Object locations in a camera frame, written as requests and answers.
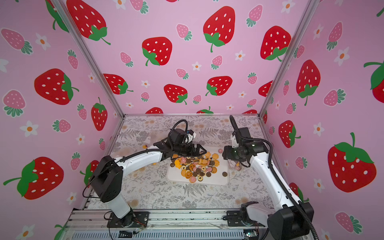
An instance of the strawberry-print wall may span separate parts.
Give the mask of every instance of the strawberry-print wall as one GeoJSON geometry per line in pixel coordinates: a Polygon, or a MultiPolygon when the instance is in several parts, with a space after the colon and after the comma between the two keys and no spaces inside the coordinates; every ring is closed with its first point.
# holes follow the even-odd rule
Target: strawberry-print wall
{"type": "Polygon", "coordinates": [[[264,115],[320,239],[382,238],[383,12],[378,0],[321,1],[264,115]]]}
{"type": "Polygon", "coordinates": [[[307,0],[67,0],[126,114],[256,113],[307,0]]]}
{"type": "Polygon", "coordinates": [[[0,33],[0,238],[53,240],[119,118],[49,1],[2,3],[0,33]]]}

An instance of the white tray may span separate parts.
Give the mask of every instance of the white tray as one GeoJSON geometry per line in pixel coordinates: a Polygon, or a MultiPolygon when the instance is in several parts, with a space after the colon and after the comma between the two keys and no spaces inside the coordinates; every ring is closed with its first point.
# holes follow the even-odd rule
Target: white tray
{"type": "MultiPolygon", "coordinates": [[[[218,160],[220,161],[220,165],[217,166],[217,172],[212,174],[210,177],[204,176],[203,181],[199,182],[196,180],[193,184],[205,184],[205,185],[217,185],[217,186],[226,186],[229,183],[229,172],[228,172],[228,161],[224,160],[222,154],[218,152],[218,150],[222,147],[205,147],[203,146],[207,152],[211,154],[217,153],[219,155],[218,160]]],[[[189,179],[181,176],[181,169],[177,167],[171,167],[171,160],[168,163],[168,172],[167,179],[171,182],[183,182],[183,183],[191,183],[189,179]]]]}

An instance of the pile of cookies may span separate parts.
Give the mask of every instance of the pile of cookies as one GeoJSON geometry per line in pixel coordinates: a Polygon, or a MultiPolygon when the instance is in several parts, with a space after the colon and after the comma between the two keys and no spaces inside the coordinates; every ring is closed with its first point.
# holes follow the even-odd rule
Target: pile of cookies
{"type": "Polygon", "coordinates": [[[181,169],[181,176],[189,179],[189,182],[201,182],[205,176],[210,177],[217,172],[216,167],[220,165],[218,158],[217,153],[210,152],[198,157],[180,157],[174,154],[170,166],[181,169]]]}

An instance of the strawberry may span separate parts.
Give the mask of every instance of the strawberry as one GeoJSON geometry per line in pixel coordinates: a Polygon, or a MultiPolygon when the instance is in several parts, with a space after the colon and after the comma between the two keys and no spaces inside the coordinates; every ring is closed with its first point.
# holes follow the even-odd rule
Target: strawberry
{"type": "Polygon", "coordinates": [[[77,111],[79,112],[79,117],[82,120],[87,119],[87,109],[84,108],[84,105],[82,104],[77,105],[77,111]]]}
{"type": "Polygon", "coordinates": [[[25,100],[19,91],[11,90],[3,97],[3,108],[7,115],[11,117],[20,117],[24,113],[25,100]]]}
{"type": "Polygon", "coordinates": [[[148,12],[148,5],[143,0],[129,0],[132,4],[132,7],[136,11],[140,11],[141,14],[146,14],[148,12]]]}
{"type": "Polygon", "coordinates": [[[359,221],[354,218],[352,215],[349,216],[345,212],[339,212],[335,215],[336,221],[345,229],[347,232],[356,234],[362,233],[362,226],[359,221]]]}
{"type": "Polygon", "coordinates": [[[368,62],[364,64],[364,67],[370,65],[380,65],[371,75],[371,90],[373,96],[384,103],[384,62],[368,62]]]}
{"type": "Polygon", "coordinates": [[[356,191],[373,181],[376,167],[368,153],[355,147],[355,134],[351,132],[352,146],[341,142],[328,152],[328,165],[335,186],[343,192],[356,191]]]}
{"type": "Polygon", "coordinates": [[[98,11],[82,0],[67,0],[67,8],[81,35],[111,45],[103,39],[107,36],[107,24],[98,11]]]}
{"type": "Polygon", "coordinates": [[[232,85],[232,78],[228,76],[213,77],[208,80],[207,83],[207,94],[211,93],[214,96],[221,96],[226,93],[229,87],[232,85]]]}
{"type": "Polygon", "coordinates": [[[262,86],[259,88],[259,94],[262,95],[263,97],[266,97],[266,95],[267,95],[268,92],[269,92],[269,89],[271,88],[272,82],[273,82],[273,81],[270,81],[270,82],[268,82],[268,83],[262,85],[262,86]]]}
{"type": "Polygon", "coordinates": [[[181,68],[176,69],[176,74],[179,78],[182,78],[184,80],[189,78],[188,73],[184,69],[181,69],[181,68]]]}
{"type": "Polygon", "coordinates": [[[20,179],[17,191],[25,199],[33,200],[56,188],[63,178],[64,171],[57,163],[47,157],[38,157],[23,168],[21,177],[7,180],[3,185],[20,179]]]}
{"type": "Polygon", "coordinates": [[[314,94],[320,84],[320,71],[312,60],[303,63],[296,83],[296,92],[301,98],[306,98],[304,106],[307,106],[308,96],[314,94]]]}
{"type": "Polygon", "coordinates": [[[199,104],[201,102],[201,95],[196,95],[193,97],[193,104],[199,104]]]}
{"type": "Polygon", "coordinates": [[[296,103],[290,103],[287,107],[287,114],[291,115],[294,111],[296,111],[296,103]]]}
{"type": "Polygon", "coordinates": [[[256,102],[257,102],[257,99],[256,99],[256,98],[250,100],[250,101],[248,102],[248,104],[247,104],[247,108],[251,108],[251,107],[253,107],[253,106],[256,104],[256,102]]]}
{"type": "Polygon", "coordinates": [[[324,98],[324,104],[330,107],[336,106],[336,104],[341,104],[345,100],[347,94],[343,89],[331,90],[324,98]]]}
{"type": "Polygon", "coordinates": [[[172,43],[166,37],[160,36],[156,38],[145,39],[142,43],[144,57],[148,58],[145,63],[148,66],[148,61],[153,65],[163,66],[168,63],[170,54],[172,53],[172,43]]]}
{"type": "Polygon", "coordinates": [[[1,28],[1,35],[12,48],[28,55],[33,53],[31,44],[28,41],[24,41],[20,33],[7,28],[1,28]]]}
{"type": "Polygon", "coordinates": [[[185,104],[187,105],[187,102],[185,100],[188,97],[188,92],[185,88],[172,84],[167,84],[164,86],[164,92],[167,95],[169,101],[173,103],[185,102],[185,104]]]}
{"type": "Polygon", "coordinates": [[[300,45],[298,48],[296,48],[295,52],[293,53],[294,58],[299,58],[303,55],[305,50],[305,47],[303,45],[300,45]]]}
{"type": "Polygon", "coordinates": [[[184,40],[189,41],[192,39],[192,32],[188,30],[188,27],[182,24],[176,26],[177,34],[184,40]]]}
{"type": "Polygon", "coordinates": [[[280,124],[278,131],[283,144],[287,148],[290,148],[295,144],[295,138],[301,138],[301,136],[296,137],[296,128],[290,120],[280,124]]]}
{"type": "Polygon", "coordinates": [[[126,54],[125,52],[121,52],[120,53],[120,59],[121,59],[121,61],[123,62],[123,63],[125,63],[125,65],[127,66],[127,67],[133,67],[133,62],[132,62],[132,58],[128,55],[128,54],[126,54]]]}
{"type": "Polygon", "coordinates": [[[79,165],[80,165],[80,153],[75,152],[71,160],[72,171],[75,171],[79,167],[79,165]]]}
{"type": "Polygon", "coordinates": [[[118,75],[115,75],[115,74],[104,73],[103,75],[104,75],[105,79],[107,80],[108,85],[114,94],[117,94],[117,95],[124,94],[127,91],[133,92],[133,90],[128,90],[128,84],[124,80],[124,78],[122,78],[118,75]]]}
{"type": "Polygon", "coordinates": [[[337,41],[341,38],[343,34],[343,23],[338,22],[333,27],[332,31],[329,33],[328,42],[327,42],[327,50],[331,51],[337,45],[337,41]]]}
{"type": "Polygon", "coordinates": [[[257,76],[255,73],[250,73],[248,75],[248,80],[247,80],[250,84],[255,84],[256,81],[257,81],[257,76]]]}
{"type": "Polygon", "coordinates": [[[143,102],[147,102],[149,100],[149,94],[147,92],[143,92],[140,96],[143,102]]]}
{"type": "Polygon", "coordinates": [[[284,87],[283,87],[283,94],[284,94],[284,96],[287,95],[288,90],[289,90],[289,81],[286,80],[285,83],[284,83],[284,87]]]}
{"type": "Polygon", "coordinates": [[[151,108],[149,109],[146,114],[163,114],[163,110],[161,110],[161,108],[158,108],[158,107],[154,107],[154,108],[151,108]]]}
{"type": "Polygon", "coordinates": [[[107,122],[108,112],[105,106],[101,104],[100,98],[98,99],[99,103],[95,103],[91,109],[91,117],[96,130],[101,131],[107,122]]]}
{"type": "Polygon", "coordinates": [[[262,59],[273,60],[283,55],[291,42],[291,35],[279,26],[271,27],[264,35],[260,56],[262,59]]]}
{"type": "Polygon", "coordinates": [[[256,22],[258,20],[260,20],[260,18],[262,17],[262,13],[263,13],[263,5],[257,5],[256,7],[254,7],[248,14],[248,17],[247,18],[247,25],[249,28],[253,27],[254,25],[256,25],[256,22]]]}
{"type": "Polygon", "coordinates": [[[235,32],[235,11],[229,6],[220,8],[208,18],[203,26],[205,40],[220,47],[227,44],[235,32]]]}
{"type": "Polygon", "coordinates": [[[35,79],[35,90],[43,98],[59,105],[68,104],[73,97],[71,80],[62,70],[53,68],[35,79]]]}
{"type": "Polygon", "coordinates": [[[105,142],[104,142],[103,138],[99,139],[99,145],[100,145],[100,149],[104,151],[105,150],[105,142]]]}
{"type": "Polygon", "coordinates": [[[219,66],[223,63],[223,56],[222,55],[218,55],[216,57],[214,57],[214,59],[212,59],[212,64],[211,64],[211,68],[213,70],[216,70],[219,68],[219,66]]]}

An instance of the wire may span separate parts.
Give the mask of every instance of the wire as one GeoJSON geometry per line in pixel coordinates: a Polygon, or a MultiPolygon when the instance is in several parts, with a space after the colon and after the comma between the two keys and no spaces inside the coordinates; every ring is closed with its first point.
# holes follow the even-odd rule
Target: wire
{"type": "Polygon", "coordinates": [[[288,192],[288,190],[285,188],[283,182],[281,181],[281,179],[279,178],[279,176],[276,174],[274,168],[273,168],[273,165],[272,165],[272,152],[273,152],[273,146],[270,142],[268,142],[267,140],[265,139],[262,139],[262,138],[250,138],[250,137],[243,137],[239,131],[239,128],[237,127],[237,124],[236,124],[236,121],[235,121],[235,118],[230,115],[229,116],[229,120],[231,121],[231,124],[232,124],[232,127],[233,129],[235,130],[235,134],[237,134],[240,138],[244,139],[244,140],[249,140],[249,141],[262,141],[262,142],[265,142],[269,145],[269,156],[268,156],[268,167],[269,169],[271,170],[272,172],[272,175],[275,177],[276,181],[279,183],[280,187],[283,189],[285,195],[288,197],[288,199],[293,203],[293,205],[295,206],[295,208],[299,211],[300,215],[303,217],[303,219],[305,220],[305,222],[308,224],[309,226],[309,229],[311,230],[312,232],[312,235],[313,235],[313,239],[314,240],[319,240],[319,237],[317,235],[317,232],[311,222],[311,220],[309,219],[309,217],[306,215],[306,213],[304,212],[304,210],[299,206],[299,204],[295,201],[295,199],[293,199],[292,195],[288,192]]]}

